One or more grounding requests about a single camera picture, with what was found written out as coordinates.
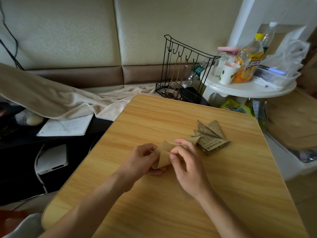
wire basket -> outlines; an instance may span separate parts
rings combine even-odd
[[[165,98],[200,103],[202,98],[201,92],[206,79],[196,81],[196,88],[192,86],[192,83],[186,88],[183,87],[183,84],[187,83],[186,81],[193,74],[194,70],[197,70],[201,60],[203,60],[206,65],[202,71],[205,77],[206,73],[207,75],[209,74],[215,59],[220,58],[220,56],[201,52],[173,39],[170,35],[164,35],[164,37],[166,40],[161,81],[156,83],[156,92]]]

notebook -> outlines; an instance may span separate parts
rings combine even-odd
[[[37,136],[82,136],[92,118],[93,114],[69,120],[49,119]]]

wood grain surface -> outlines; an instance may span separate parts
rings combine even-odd
[[[217,120],[231,143],[204,156],[209,180],[257,237],[308,237],[256,120],[245,114],[149,95],[137,95],[100,139],[51,203],[42,225],[52,226],[99,186],[137,145],[186,138]],[[143,176],[123,194],[94,237],[220,237],[173,167]]]

person's right hand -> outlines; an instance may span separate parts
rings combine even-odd
[[[208,180],[203,162],[199,157],[196,148],[192,142],[186,139],[175,139],[176,143],[183,144],[177,145],[171,150],[170,160],[174,167],[176,177],[182,188],[198,200],[204,193],[212,192],[212,186]],[[175,154],[183,157],[186,163],[186,170]]]

clear plastic tray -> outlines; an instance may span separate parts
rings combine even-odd
[[[253,75],[253,78],[256,82],[260,84],[270,86],[277,90],[281,90],[285,86],[288,86],[289,84],[294,82],[299,75],[300,72],[295,72],[293,77],[285,77],[265,70],[263,68],[257,68]]]

